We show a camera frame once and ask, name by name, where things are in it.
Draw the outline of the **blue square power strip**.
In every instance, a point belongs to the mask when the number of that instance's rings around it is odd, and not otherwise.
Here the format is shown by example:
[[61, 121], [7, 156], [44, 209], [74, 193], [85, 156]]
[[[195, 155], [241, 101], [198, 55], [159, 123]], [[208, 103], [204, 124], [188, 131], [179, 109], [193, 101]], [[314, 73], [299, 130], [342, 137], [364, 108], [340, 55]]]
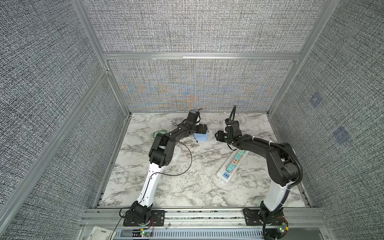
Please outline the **blue square power strip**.
[[194, 138], [197, 142], [206, 142], [209, 140], [209, 137], [210, 137], [210, 134], [209, 133], [205, 133], [205, 134], [198, 134], [198, 133], [194, 133]]

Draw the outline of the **long white power strip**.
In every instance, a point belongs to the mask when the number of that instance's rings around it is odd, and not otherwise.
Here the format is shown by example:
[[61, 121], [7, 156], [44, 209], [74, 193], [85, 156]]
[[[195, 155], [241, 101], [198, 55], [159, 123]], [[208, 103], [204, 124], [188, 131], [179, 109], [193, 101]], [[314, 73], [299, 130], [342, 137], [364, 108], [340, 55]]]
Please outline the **long white power strip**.
[[224, 184], [227, 184], [235, 175], [237, 169], [244, 162], [249, 151], [245, 150], [236, 150], [228, 157], [226, 162], [217, 172], [218, 181]]

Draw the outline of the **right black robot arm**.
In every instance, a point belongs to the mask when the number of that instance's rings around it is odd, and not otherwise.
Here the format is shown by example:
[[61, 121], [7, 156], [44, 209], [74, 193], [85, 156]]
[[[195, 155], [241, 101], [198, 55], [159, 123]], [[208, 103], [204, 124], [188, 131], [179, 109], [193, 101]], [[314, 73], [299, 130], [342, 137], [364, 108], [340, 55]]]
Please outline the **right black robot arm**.
[[301, 183], [303, 169], [288, 143], [278, 144], [243, 134], [238, 121], [226, 119], [224, 131], [218, 131], [215, 138], [230, 147], [248, 151], [266, 159], [271, 184], [267, 196], [261, 202], [259, 218], [270, 224], [273, 219], [283, 215], [283, 205], [291, 188]]

